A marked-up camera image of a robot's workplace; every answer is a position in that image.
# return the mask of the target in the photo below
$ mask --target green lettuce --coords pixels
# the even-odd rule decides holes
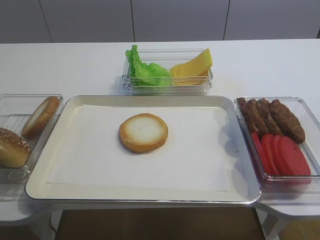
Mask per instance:
[[[156,63],[142,62],[138,53],[138,46],[132,45],[131,50],[125,52],[129,62],[129,76],[134,86],[170,86],[172,85],[170,72]]]

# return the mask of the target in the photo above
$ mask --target burger patty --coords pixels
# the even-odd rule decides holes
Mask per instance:
[[[259,113],[257,101],[255,99],[249,100],[247,102],[247,108],[249,115],[251,116],[254,122],[254,125],[257,129],[259,129],[258,135],[260,136],[260,138],[262,138],[263,135],[269,133],[269,130]]]
[[[243,97],[239,97],[237,98],[237,102],[249,132],[250,133],[257,132],[259,134],[259,129],[256,127],[252,117],[250,116],[248,106],[247,106],[247,101]]]
[[[278,127],[276,121],[271,116],[269,111],[270,102],[268,102],[266,99],[262,98],[257,102],[257,107],[259,110],[259,113],[268,128],[269,132],[273,135],[280,135],[283,136],[283,132]]]
[[[286,105],[282,104],[278,99],[273,100],[269,111],[284,135],[291,138],[297,144],[301,144],[306,140],[305,131],[301,127],[298,118]]]

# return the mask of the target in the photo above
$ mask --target white cabinet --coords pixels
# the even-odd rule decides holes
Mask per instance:
[[[38,0],[0,0],[0,43],[50,43]]]
[[[224,37],[229,0],[131,0],[136,42]]]
[[[320,0],[230,0],[224,40],[315,39]]]
[[[54,43],[132,42],[130,0],[40,0]]]

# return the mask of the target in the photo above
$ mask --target red tomato slice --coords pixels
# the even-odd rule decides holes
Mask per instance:
[[[271,149],[271,140],[274,138],[274,136],[270,133],[264,135],[261,140],[262,150],[264,152],[265,158],[268,162],[270,172],[272,176],[278,176],[279,171],[275,165],[272,149]]]
[[[271,140],[271,152],[273,156],[273,162],[281,175],[290,175],[288,172],[288,168],[284,165],[282,157],[279,153],[279,141],[282,137],[280,135],[276,135]]]
[[[279,156],[287,172],[294,176],[311,176],[311,171],[307,160],[299,146],[289,137],[284,136],[280,139]]]
[[[253,140],[253,143],[255,145],[255,149],[257,150],[260,160],[261,160],[261,164],[263,166],[264,171],[268,174],[271,175],[271,170],[268,164],[268,161],[266,159],[265,153],[262,149],[258,134],[254,131],[253,133],[251,133],[251,137]]]

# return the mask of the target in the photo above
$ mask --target clear plastic container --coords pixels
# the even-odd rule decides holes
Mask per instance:
[[[201,54],[204,49],[149,49],[138,50],[140,59],[143,63],[156,63],[163,68],[170,69],[177,64],[186,63]],[[150,96],[150,95],[199,95],[209,94],[213,74],[211,69],[206,76],[188,77],[152,77],[155,80],[165,82],[166,86],[141,86],[138,77],[130,77],[130,64],[125,60],[123,70],[123,87],[131,96]]]
[[[26,122],[37,107],[49,96],[59,98],[59,106],[42,131],[41,135],[31,140],[24,139],[31,150],[24,166],[20,168],[0,168],[0,184],[21,183],[35,167],[37,160],[63,110],[63,97],[56,94],[3,94],[0,95],[0,127],[21,136]]]
[[[262,97],[245,97],[246,101],[256,99],[257,101]],[[301,126],[305,132],[305,142],[299,144],[305,159],[311,170],[311,176],[271,176],[268,175],[261,163],[261,159],[255,148],[254,142],[251,138],[247,128],[244,117],[240,111],[237,100],[235,100],[236,113],[244,138],[246,140],[253,165],[255,167],[258,179],[261,183],[263,192],[291,192],[291,193],[319,193],[320,192],[320,124],[312,114],[306,103],[298,97],[264,97],[269,102],[275,99],[286,105],[291,112],[299,119]]]

